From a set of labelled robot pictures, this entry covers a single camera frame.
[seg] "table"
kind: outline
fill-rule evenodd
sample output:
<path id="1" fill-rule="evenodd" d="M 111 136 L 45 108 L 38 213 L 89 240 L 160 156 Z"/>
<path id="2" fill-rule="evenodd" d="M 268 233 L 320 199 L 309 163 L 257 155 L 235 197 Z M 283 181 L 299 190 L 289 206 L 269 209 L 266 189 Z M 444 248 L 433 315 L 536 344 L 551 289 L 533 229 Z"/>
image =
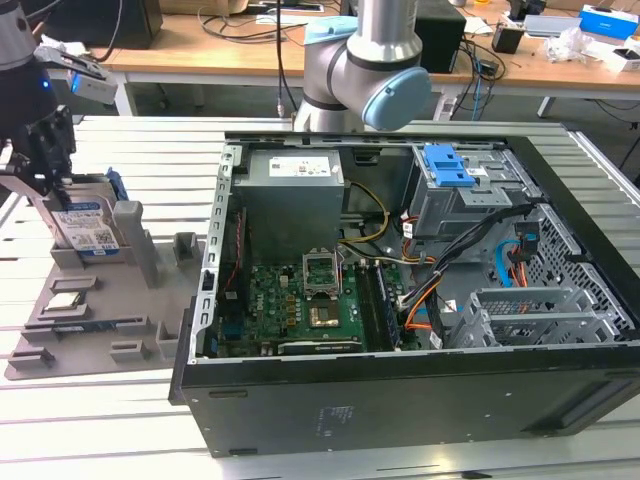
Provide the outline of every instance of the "table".
<path id="1" fill-rule="evenodd" d="M 501 20 L 504 23 L 502 14 L 509 9 L 509 4 L 504 0 L 493 0 L 486 6 L 471 5 L 465 9 L 495 25 Z M 577 16 L 577 12 L 548 9 L 543 15 Z M 493 35 L 476 35 L 473 40 L 491 48 L 492 38 Z M 525 34 L 515 55 L 500 54 L 507 65 L 507 74 L 495 85 L 493 93 L 546 97 L 538 110 L 540 117 L 549 113 L 556 97 L 640 100 L 640 75 L 637 73 L 614 73 L 593 59 L 588 59 L 586 64 L 576 61 L 552 64 L 540 50 L 543 42 Z M 461 61 L 470 63 L 464 56 L 458 59 L 456 66 Z"/>
<path id="2" fill-rule="evenodd" d="M 508 8 L 506 0 L 493 0 L 486 6 L 469 5 L 466 10 L 495 24 Z M 545 11 L 545 15 L 571 13 Z M 234 22 L 242 23 L 246 18 L 250 17 L 238 17 Z M 249 34 L 269 28 L 250 23 L 227 29 L 225 33 Z M 303 29 L 291 31 L 290 36 L 295 42 L 302 42 Z M 491 36 L 476 35 L 473 40 L 490 48 Z M 496 84 L 493 93 L 548 97 L 538 112 L 540 116 L 548 113 L 552 98 L 556 97 L 640 100 L 640 75 L 637 73 L 611 73 L 595 61 L 589 61 L 587 65 L 579 62 L 551 64 L 538 51 L 542 42 L 523 38 L 515 55 L 501 54 L 508 72 Z M 290 85 L 302 86 L 303 47 L 287 41 L 282 48 Z M 278 78 L 274 44 L 244 45 L 211 37 L 202 31 L 195 16 L 188 15 L 165 16 L 162 31 L 150 50 L 115 51 L 108 66 L 120 87 L 116 105 L 122 115 L 136 114 L 129 88 L 135 82 L 274 86 Z M 440 93 L 434 119 L 448 120 L 458 97 L 471 80 L 469 59 L 459 55 L 451 74 L 432 74 L 431 80 L 434 92 Z M 194 91 L 196 105 L 202 104 L 202 90 L 196 88 Z"/>
<path id="3" fill-rule="evenodd" d="M 416 122 L 405 131 L 455 135 L 469 126 Z M 640 235 L 640 221 L 623 212 L 640 195 L 585 137 L 550 123 L 473 128 L 529 136 L 611 234 L 625 232 L 610 224 L 617 219 Z M 289 129 L 276 119 L 87 117 L 76 127 L 74 170 L 118 170 L 131 198 L 144 203 L 143 225 L 156 241 L 179 230 L 204 237 L 223 132 Z M 7 158 L 5 149 L 0 161 Z M 0 211 L 1 371 L 53 264 L 51 236 L 35 209 L 15 195 L 7 205 Z M 0 478 L 355 480 L 481 470 L 586 480 L 635 479 L 640 468 L 640 397 L 574 437 L 215 461 L 188 409 L 166 401 L 170 377 L 171 370 L 154 370 L 12 383 L 0 375 Z"/>

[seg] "circuit board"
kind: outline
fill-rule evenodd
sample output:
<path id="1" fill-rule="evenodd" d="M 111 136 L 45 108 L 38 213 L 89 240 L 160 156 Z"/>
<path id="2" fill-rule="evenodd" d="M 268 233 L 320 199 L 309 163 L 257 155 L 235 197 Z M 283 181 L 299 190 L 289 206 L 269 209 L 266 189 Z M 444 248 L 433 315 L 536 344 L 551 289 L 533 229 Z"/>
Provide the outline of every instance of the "circuit board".
<path id="1" fill-rule="evenodd" d="M 314 277 L 313 282 L 322 283 L 330 273 L 318 271 L 310 276 Z M 252 338 L 265 342 L 331 339 L 364 343 L 353 267 L 342 271 L 342 294 L 335 300 L 337 325 L 329 326 L 326 322 L 325 327 L 312 327 L 312 309 L 322 302 L 329 303 L 330 299 L 305 297 L 300 266 L 255 266 L 251 277 L 253 321 L 247 322 L 246 329 Z"/>
<path id="2" fill-rule="evenodd" d="M 367 327 L 374 320 L 365 318 L 363 299 L 359 298 L 362 285 L 358 285 L 357 278 L 363 267 L 341 264 L 337 271 L 340 293 L 329 297 L 322 292 L 305 295 L 302 265 L 253 266 L 248 312 L 231 312 L 222 319 L 219 328 L 209 332 L 205 343 L 210 345 L 211 354 L 270 356 L 278 354 L 278 346 L 288 344 L 288 348 L 298 348 L 304 342 L 357 344 L 360 345 L 357 351 L 367 351 Z M 381 271 L 387 296 L 394 303 L 404 293 L 400 271 L 395 265 L 385 266 Z M 314 263 L 308 270 L 308 284 L 330 283 L 335 273 L 331 263 Z"/>

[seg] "label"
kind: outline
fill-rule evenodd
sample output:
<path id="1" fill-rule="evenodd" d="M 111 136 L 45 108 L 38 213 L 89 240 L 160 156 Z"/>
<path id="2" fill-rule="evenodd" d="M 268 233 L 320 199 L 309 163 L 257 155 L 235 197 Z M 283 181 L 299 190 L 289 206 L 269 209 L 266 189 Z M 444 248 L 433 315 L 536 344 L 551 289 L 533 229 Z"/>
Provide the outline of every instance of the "label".
<path id="1" fill-rule="evenodd" d="M 115 255 L 120 246 L 103 220 L 98 202 L 71 203 L 66 212 L 51 212 L 71 246 L 81 255 Z"/>
<path id="2" fill-rule="evenodd" d="M 433 345 L 433 348 L 435 348 L 436 350 L 442 350 L 442 339 L 438 335 L 436 335 L 436 332 L 434 332 L 433 330 L 431 330 L 429 341 L 431 342 L 431 345 Z"/>
<path id="3" fill-rule="evenodd" d="M 330 177 L 329 157 L 273 157 L 270 177 Z"/>
<path id="4" fill-rule="evenodd" d="M 454 300 L 447 300 L 444 302 L 444 308 L 440 310 L 442 313 L 453 313 L 458 311 L 458 305 Z"/>
<path id="5" fill-rule="evenodd" d="M 67 333 L 67 332 L 84 332 L 82 327 L 54 327 L 54 332 Z"/>
<path id="6" fill-rule="evenodd" d="M 488 177 L 489 176 L 489 174 L 484 169 L 484 167 L 467 168 L 467 173 L 472 177 Z"/>
<path id="7" fill-rule="evenodd" d="M 402 232 L 405 238 L 413 238 L 413 225 L 409 222 L 404 222 L 402 224 Z"/>
<path id="8" fill-rule="evenodd" d="M 333 437 L 349 423 L 356 407 L 324 407 L 318 413 L 316 437 Z"/>

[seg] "blue cable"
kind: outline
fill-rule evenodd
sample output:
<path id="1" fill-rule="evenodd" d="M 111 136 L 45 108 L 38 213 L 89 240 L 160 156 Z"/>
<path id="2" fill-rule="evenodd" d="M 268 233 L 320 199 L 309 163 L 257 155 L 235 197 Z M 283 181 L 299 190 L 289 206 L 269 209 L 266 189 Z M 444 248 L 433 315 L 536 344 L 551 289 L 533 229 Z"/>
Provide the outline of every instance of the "blue cable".
<path id="1" fill-rule="evenodd" d="M 500 242 L 496 247 L 496 270 L 498 270 L 498 275 L 500 275 L 500 280 L 502 280 L 502 284 L 506 288 L 511 288 L 513 284 L 511 283 L 511 279 L 509 278 L 509 274 L 507 273 L 507 268 L 504 266 L 504 260 L 502 258 L 502 249 L 505 245 L 516 244 L 520 245 L 518 240 L 505 240 Z"/>
<path id="2" fill-rule="evenodd" d="M 480 76 L 480 62 L 475 59 L 476 70 L 478 70 L 478 84 L 476 85 L 476 91 L 473 93 L 473 113 L 471 114 L 471 121 L 476 119 L 476 111 L 478 110 L 478 104 L 480 103 L 480 86 L 482 85 L 482 77 Z"/>

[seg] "floor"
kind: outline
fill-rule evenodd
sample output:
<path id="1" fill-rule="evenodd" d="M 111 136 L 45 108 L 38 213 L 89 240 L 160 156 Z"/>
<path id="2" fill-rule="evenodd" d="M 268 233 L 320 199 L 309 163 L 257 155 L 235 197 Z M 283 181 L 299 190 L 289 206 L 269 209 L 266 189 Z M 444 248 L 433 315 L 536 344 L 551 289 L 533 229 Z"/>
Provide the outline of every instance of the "floor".
<path id="1" fill-rule="evenodd" d="M 74 97 L 65 90 L 65 85 L 55 82 L 54 88 L 61 103 L 70 106 L 74 114 L 115 115 L 113 108 L 106 108 L 94 102 Z M 205 117 L 274 117 L 276 115 L 276 88 L 206 86 L 205 106 L 193 106 L 191 87 L 187 85 L 138 84 L 135 86 L 136 104 L 140 115 L 148 116 L 205 116 Z M 299 103 L 301 89 L 294 89 L 294 97 Z M 430 119 L 435 110 L 436 95 L 421 117 Z M 541 99 L 533 97 L 496 96 L 486 107 L 482 120 L 514 122 L 561 122 L 570 130 L 584 132 L 595 145 L 616 165 L 622 159 L 640 130 L 630 130 L 630 124 L 612 118 L 597 104 L 587 100 L 558 99 L 545 120 L 537 117 L 536 111 Z M 640 107 L 629 109 L 633 102 L 610 102 L 622 110 L 607 107 L 616 116 L 629 122 L 640 121 Z M 469 99 L 465 105 L 471 105 Z M 457 120 L 470 120 L 471 112 L 459 110 Z M 623 169 L 631 179 L 640 173 L 640 147 L 627 161 Z"/>

